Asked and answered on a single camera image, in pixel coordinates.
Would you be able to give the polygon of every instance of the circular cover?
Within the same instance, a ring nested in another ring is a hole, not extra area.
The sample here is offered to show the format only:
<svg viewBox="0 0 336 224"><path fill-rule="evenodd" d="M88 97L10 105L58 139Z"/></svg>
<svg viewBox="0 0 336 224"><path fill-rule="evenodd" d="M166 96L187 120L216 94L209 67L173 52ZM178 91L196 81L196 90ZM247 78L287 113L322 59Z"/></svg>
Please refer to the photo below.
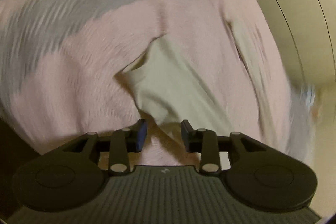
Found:
<svg viewBox="0 0 336 224"><path fill-rule="evenodd" d="M317 187L316 175L307 165L281 153L249 153L223 176L238 200L269 212L307 206Z"/></svg>
<svg viewBox="0 0 336 224"><path fill-rule="evenodd" d="M91 200L104 175L80 153L62 152L39 157L19 168L13 191L23 205L39 211L59 211Z"/></svg>

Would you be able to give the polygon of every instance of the ribbed surface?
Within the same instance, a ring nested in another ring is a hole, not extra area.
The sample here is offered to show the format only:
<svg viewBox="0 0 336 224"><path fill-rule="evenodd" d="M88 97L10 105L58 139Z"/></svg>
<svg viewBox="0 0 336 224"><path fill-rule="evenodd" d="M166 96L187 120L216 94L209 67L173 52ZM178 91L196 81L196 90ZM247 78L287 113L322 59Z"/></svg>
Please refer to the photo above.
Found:
<svg viewBox="0 0 336 224"><path fill-rule="evenodd" d="M305 208L265 213L235 200L218 178L193 167L139 166L126 177L113 177L104 191L80 208L59 213L22 208L8 224L313 224L319 217Z"/></svg>

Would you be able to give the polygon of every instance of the pink fabric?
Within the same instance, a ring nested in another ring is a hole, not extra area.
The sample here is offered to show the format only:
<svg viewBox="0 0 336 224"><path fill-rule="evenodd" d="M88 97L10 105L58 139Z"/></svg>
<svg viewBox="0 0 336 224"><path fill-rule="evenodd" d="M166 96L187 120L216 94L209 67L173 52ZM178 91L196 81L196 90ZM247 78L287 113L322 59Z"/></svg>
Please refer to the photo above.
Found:
<svg viewBox="0 0 336 224"><path fill-rule="evenodd" d="M46 153L82 133L135 123L140 115L116 74L167 33L207 83L234 130L261 140L256 95L229 28L236 11L263 49L276 134L280 141L288 139L289 84L256 0L138 0L91 19L58 52L43 56L21 92L12 95L11 110L25 132L22 138ZM138 164L196 162L155 125L150 128Z"/></svg>

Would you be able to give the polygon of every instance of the round joint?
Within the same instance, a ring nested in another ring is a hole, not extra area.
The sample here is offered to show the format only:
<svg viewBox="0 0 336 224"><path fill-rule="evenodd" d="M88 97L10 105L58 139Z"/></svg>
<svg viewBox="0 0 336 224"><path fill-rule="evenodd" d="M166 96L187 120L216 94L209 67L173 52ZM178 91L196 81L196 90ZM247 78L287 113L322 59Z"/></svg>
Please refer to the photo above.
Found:
<svg viewBox="0 0 336 224"><path fill-rule="evenodd" d="M122 173L127 170L127 166L124 164L113 164L110 169L113 172Z"/></svg>
<svg viewBox="0 0 336 224"><path fill-rule="evenodd" d="M205 172L217 172L219 170L219 166L217 164L204 164L202 169Z"/></svg>

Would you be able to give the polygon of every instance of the folded cloth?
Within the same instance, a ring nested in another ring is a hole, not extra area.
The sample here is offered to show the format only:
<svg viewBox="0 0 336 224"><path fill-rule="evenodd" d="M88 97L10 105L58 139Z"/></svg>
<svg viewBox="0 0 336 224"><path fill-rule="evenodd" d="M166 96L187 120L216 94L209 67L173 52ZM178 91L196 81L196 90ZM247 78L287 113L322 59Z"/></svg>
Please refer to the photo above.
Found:
<svg viewBox="0 0 336 224"><path fill-rule="evenodd" d="M166 35L153 41L123 74L138 109L151 115L174 140L181 140L180 124L184 119L194 128L207 128L220 136L233 131L206 83ZM227 157L221 158L221 164L222 169L230 168Z"/></svg>

